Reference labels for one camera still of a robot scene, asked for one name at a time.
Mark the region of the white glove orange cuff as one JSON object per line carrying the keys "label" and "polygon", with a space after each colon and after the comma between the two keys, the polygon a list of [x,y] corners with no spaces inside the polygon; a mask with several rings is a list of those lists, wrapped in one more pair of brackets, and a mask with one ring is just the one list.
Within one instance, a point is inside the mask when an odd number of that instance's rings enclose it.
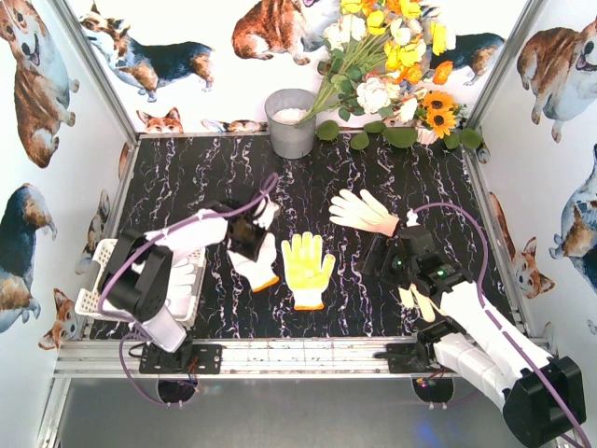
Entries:
{"label": "white glove orange cuff", "polygon": [[253,292],[259,292],[279,282],[279,276],[272,265],[277,258],[275,236],[268,232],[259,249],[256,261],[252,261],[238,253],[227,251],[233,269],[248,282]]}

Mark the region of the white glove orange trim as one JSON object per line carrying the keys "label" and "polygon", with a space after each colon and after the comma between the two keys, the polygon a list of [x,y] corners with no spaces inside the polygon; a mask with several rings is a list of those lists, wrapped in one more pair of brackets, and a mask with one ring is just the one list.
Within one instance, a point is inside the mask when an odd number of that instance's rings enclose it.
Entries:
{"label": "white glove orange trim", "polygon": [[281,242],[285,282],[294,298],[296,311],[319,311],[322,295],[333,273],[336,258],[323,253],[323,239],[309,231]]}

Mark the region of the blue dotted white glove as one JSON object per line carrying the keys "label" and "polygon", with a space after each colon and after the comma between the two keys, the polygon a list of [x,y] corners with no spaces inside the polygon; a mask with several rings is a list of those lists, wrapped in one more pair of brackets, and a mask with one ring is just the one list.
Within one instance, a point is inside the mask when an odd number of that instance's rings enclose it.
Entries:
{"label": "blue dotted white glove", "polygon": [[197,267],[189,259],[182,259],[172,267],[167,291],[167,302],[168,308],[174,314],[181,315],[188,308],[196,276]]}

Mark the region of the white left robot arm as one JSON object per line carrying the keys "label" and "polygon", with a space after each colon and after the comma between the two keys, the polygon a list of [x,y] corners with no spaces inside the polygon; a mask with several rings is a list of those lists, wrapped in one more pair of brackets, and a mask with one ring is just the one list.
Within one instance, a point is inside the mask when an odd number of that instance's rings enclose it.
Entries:
{"label": "white left robot arm", "polygon": [[175,352],[187,332],[166,301],[192,296],[192,253],[224,244],[234,271],[254,292],[270,287],[279,281],[272,268],[276,249],[270,232],[279,213],[280,206],[269,198],[253,200],[237,210],[212,202],[171,227],[123,232],[97,285],[98,310],[130,320],[147,340],[167,353]]}

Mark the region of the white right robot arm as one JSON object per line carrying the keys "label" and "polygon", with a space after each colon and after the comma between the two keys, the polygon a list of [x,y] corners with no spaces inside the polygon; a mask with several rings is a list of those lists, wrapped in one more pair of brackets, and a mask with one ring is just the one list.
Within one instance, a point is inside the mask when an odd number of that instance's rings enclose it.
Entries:
{"label": "white right robot arm", "polygon": [[501,411],[515,438],[540,447],[587,419],[582,373],[536,345],[487,301],[472,275],[438,250],[421,225],[375,234],[358,270],[398,287],[404,305],[430,302],[417,356],[465,378]]}

